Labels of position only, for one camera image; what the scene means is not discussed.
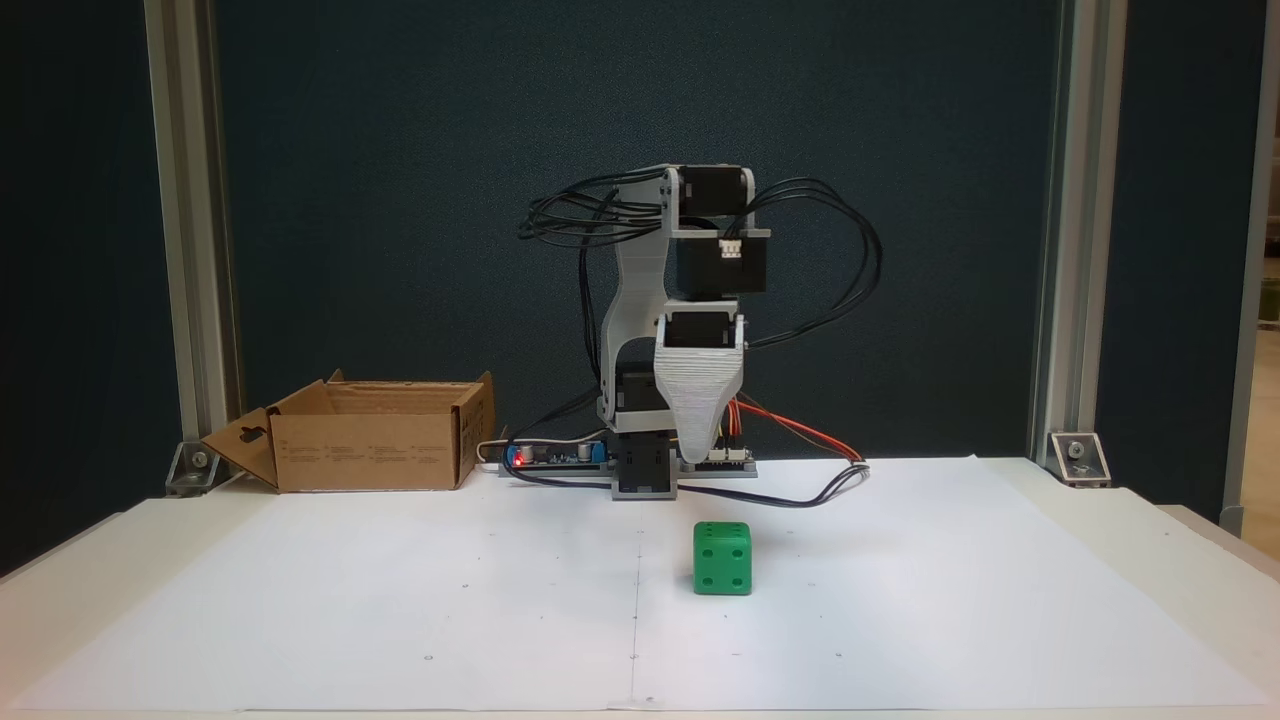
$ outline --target pencil mark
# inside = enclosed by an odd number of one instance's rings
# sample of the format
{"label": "pencil mark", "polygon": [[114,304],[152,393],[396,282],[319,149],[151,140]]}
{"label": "pencil mark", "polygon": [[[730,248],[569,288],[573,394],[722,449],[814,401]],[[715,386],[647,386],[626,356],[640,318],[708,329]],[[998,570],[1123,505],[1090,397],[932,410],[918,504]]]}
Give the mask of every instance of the pencil mark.
{"label": "pencil mark", "polygon": [[[636,530],[636,534],[643,536],[644,530]],[[636,582],[635,582],[636,600],[635,600],[635,606],[634,606],[632,615],[631,615],[631,619],[632,619],[632,623],[631,623],[631,692],[627,694],[627,697],[632,697],[632,698],[636,696],[636,659],[640,657],[639,655],[636,655],[636,637],[640,633],[640,555],[643,555],[643,551],[644,551],[644,538],[640,538],[636,542]]]}

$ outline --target green dice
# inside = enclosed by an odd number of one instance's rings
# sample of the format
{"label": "green dice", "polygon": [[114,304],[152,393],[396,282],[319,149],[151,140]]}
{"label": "green dice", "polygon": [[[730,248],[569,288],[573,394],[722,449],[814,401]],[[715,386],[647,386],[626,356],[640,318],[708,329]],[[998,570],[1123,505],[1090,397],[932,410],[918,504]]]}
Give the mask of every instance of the green dice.
{"label": "green dice", "polygon": [[694,592],[751,593],[751,528],[746,523],[694,525]]}

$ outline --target aluminum frame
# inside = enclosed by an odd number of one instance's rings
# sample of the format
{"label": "aluminum frame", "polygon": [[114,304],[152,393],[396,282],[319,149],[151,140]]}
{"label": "aluminum frame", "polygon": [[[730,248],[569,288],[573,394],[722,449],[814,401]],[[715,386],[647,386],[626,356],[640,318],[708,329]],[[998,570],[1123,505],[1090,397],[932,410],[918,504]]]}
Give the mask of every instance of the aluminum frame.
{"label": "aluminum frame", "polygon": [[1065,3],[1027,454],[1093,432],[1128,0]]}
{"label": "aluminum frame", "polygon": [[238,418],[236,316],[211,0],[145,0],[182,434]]}
{"label": "aluminum frame", "polygon": [[1226,487],[1222,492],[1222,514],[1219,518],[1219,525],[1235,537],[1240,537],[1244,529],[1244,507],[1240,505],[1240,492],[1244,486],[1244,448],[1249,434],[1253,354],[1258,341],[1258,302],[1262,296],[1272,158],[1277,154],[1275,127],[1276,108],[1280,101],[1280,0],[1267,0],[1261,76],[1253,149],[1253,190],[1249,197],[1249,236],[1244,255],[1244,286],[1240,292],[1240,334],[1235,350],[1235,388],[1226,441]]}

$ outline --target white table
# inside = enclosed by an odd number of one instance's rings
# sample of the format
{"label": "white table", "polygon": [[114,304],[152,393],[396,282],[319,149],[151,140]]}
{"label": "white table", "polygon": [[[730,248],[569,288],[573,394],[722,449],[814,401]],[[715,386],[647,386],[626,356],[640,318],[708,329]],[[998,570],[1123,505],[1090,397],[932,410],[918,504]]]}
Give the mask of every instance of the white table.
{"label": "white table", "polygon": [[[1272,698],[1280,698],[1280,583],[1266,561],[1242,560],[1213,528],[1193,530],[1125,489],[1073,491],[1020,459],[984,461],[1103,562],[1158,603]],[[0,707],[164,585],[211,543],[275,496],[253,480],[232,483],[198,500],[151,500],[68,543],[0,584]],[[0,711],[0,717],[123,717],[129,714]],[[244,712],[250,717],[352,717],[364,714]],[[367,714],[384,717],[385,712]],[[403,714],[475,717],[477,714]],[[559,714],[494,712],[484,717]],[[790,717],[795,712],[769,712]],[[822,712],[859,720],[905,719],[920,711]],[[928,712],[942,720],[977,717],[1181,719],[1280,717],[1280,703],[1242,707]],[[186,714],[206,717],[209,714]],[[575,714],[617,717],[618,711]]]}

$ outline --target orange wire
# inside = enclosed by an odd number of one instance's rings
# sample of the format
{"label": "orange wire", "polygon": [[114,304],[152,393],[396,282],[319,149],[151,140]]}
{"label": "orange wire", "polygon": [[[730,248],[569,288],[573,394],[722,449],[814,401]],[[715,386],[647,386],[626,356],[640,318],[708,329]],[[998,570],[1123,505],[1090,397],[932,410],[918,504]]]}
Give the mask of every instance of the orange wire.
{"label": "orange wire", "polygon": [[841,441],[838,441],[838,439],[836,439],[836,438],[833,438],[833,437],[831,437],[831,436],[828,436],[826,433],[818,432],[818,430],[810,428],[809,425],[804,425],[801,423],[797,423],[797,421],[792,420],[791,418],[783,418],[782,415],[778,415],[776,413],[769,413],[768,410],[765,410],[763,407],[756,407],[755,405],[751,405],[749,402],[742,402],[741,400],[737,400],[737,398],[733,398],[730,402],[733,406],[739,407],[739,409],[745,407],[748,413],[754,413],[754,414],[760,415],[763,418],[772,418],[774,421],[782,423],[783,425],[795,428],[795,429],[797,429],[800,432],[809,433],[809,434],[812,434],[815,438],[820,438],[824,442],[827,442],[828,445],[831,445],[833,448],[838,450],[841,452],[841,455],[845,455],[850,460],[859,460],[860,461],[863,459],[863,456],[859,455],[859,452],[856,450],[854,450],[852,447],[850,447],[849,445],[846,445],[846,443],[844,443],[844,442],[841,442]]}

